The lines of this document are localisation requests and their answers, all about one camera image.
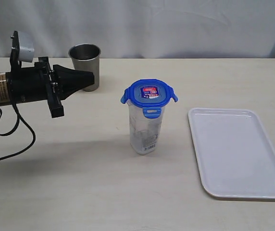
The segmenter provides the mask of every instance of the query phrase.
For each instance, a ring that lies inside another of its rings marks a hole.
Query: white curtain
[[[14,30],[36,56],[94,43],[107,58],[275,57],[275,0],[0,0],[0,56]]]

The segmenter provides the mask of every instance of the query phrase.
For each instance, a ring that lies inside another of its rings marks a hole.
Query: white tabletop
[[[72,67],[70,59],[51,64]],[[100,88],[63,101],[51,119],[46,101],[19,105],[37,133],[26,153],[0,162],[0,231],[273,231],[275,202],[221,201],[202,188],[189,131],[192,107],[245,108],[261,118],[275,147],[275,60],[101,60]],[[9,71],[0,58],[0,72]],[[157,78],[179,102],[165,110],[158,147],[146,156],[129,144],[134,81]],[[3,107],[0,131],[15,115]],[[21,125],[0,137],[0,156],[21,150]]]

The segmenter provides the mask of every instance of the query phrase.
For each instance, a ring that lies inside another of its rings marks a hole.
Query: plastic tray
[[[275,150],[249,110],[188,113],[200,178],[215,197],[275,199]]]

